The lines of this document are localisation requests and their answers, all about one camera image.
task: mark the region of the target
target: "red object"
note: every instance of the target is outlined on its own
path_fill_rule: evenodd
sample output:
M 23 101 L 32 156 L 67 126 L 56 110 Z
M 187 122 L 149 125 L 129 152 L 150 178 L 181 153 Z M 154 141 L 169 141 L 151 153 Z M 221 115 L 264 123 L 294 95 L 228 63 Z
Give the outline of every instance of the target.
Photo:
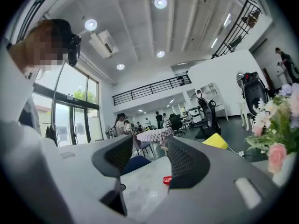
M 170 181 L 172 180 L 172 176 L 167 176 L 163 178 L 163 183 L 166 185 L 170 184 Z

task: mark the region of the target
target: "cable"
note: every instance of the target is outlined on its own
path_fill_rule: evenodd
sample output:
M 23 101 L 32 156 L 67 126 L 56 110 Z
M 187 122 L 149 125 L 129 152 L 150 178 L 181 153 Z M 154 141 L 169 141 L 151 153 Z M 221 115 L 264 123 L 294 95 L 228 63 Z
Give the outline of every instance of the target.
M 232 150 L 229 146 L 228 146 L 228 148 L 229 148 L 231 151 L 233 151 L 235 154 L 239 155 L 239 153 L 237 153 L 237 152 L 235 152 L 234 150 Z

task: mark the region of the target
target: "yellow box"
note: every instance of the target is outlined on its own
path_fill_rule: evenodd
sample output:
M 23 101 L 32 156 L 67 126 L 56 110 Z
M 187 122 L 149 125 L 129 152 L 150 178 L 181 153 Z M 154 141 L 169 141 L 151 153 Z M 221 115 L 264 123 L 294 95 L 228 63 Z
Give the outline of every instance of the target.
M 202 143 L 222 149 L 228 148 L 228 143 L 218 133 L 214 133 L 210 138 Z

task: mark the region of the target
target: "black pants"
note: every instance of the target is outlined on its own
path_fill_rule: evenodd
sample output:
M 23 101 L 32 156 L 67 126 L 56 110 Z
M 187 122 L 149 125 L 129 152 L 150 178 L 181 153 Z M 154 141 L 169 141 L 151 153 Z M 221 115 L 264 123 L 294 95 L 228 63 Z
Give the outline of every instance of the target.
M 290 63 L 284 64 L 287 72 L 289 73 L 290 78 L 292 79 L 293 83 L 298 83 L 299 79 L 297 79 L 292 72 L 292 65 Z

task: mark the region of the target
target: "person sitting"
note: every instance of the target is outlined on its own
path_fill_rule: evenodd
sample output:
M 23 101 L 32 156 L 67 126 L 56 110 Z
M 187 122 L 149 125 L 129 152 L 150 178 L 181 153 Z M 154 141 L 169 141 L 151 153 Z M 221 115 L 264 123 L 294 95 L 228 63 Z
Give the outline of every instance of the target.
M 133 133 L 132 126 L 131 126 L 130 122 L 129 122 L 127 119 L 124 121 L 123 124 L 124 124 L 124 126 L 125 126 L 125 131 L 128 131 L 128 132 L 130 132 L 130 133 Z
M 113 126 L 113 128 L 115 128 L 117 136 L 131 134 L 130 132 L 125 131 L 125 129 L 124 129 L 125 118 L 126 118 L 126 115 L 124 113 L 117 114 L 116 121 Z

